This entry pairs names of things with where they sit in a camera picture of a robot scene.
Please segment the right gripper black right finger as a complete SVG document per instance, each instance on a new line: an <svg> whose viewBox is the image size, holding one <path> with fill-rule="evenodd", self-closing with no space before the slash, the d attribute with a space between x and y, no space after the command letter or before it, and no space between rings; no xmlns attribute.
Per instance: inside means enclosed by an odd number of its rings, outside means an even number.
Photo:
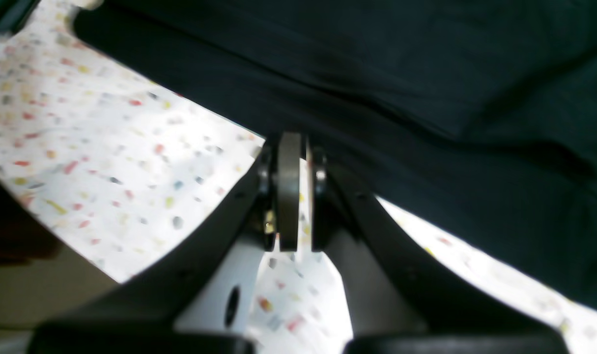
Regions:
<svg viewBox="0 0 597 354"><path fill-rule="evenodd" d="M306 147L312 249L341 275L355 340L560 340L550 325L456 275L343 165Z"/></svg>

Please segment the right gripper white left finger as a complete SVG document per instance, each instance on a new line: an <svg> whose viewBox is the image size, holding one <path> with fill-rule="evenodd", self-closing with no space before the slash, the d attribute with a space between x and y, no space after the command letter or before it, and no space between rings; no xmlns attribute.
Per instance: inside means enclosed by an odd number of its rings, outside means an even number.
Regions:
<svg viewBox="0 0 597 354"><path fill-rule="evenodd" d="M265 142L246 174L177 247L96 302L38 328L39 340L151 340L242 331L265 253L296 251L302 139Z"/></svg>

